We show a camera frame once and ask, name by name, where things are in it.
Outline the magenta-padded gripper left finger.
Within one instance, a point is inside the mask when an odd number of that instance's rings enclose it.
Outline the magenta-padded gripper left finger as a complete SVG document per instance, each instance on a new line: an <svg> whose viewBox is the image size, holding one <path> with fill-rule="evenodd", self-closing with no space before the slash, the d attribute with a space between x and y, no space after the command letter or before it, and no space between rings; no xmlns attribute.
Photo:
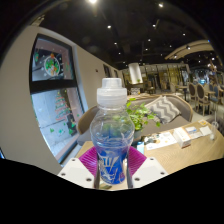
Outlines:
<svg viewBox="0 0 224 224"><path fill-rule="evenodd" d="M98 189L100 174L96 149L92 147L79 158L70 159L58 176L84 188Z"/></svg>

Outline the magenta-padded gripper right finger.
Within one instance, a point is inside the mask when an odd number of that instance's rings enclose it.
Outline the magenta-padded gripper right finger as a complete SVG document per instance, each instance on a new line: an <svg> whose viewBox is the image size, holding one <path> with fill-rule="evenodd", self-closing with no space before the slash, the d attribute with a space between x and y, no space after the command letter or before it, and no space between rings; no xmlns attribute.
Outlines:
<svg viewBox="0 0 224 224"><path fill-rule="evenodd" d="M146 157L131 147L127 157L127 185L140 188L167 176L167 171L155 157Z"/></svg>

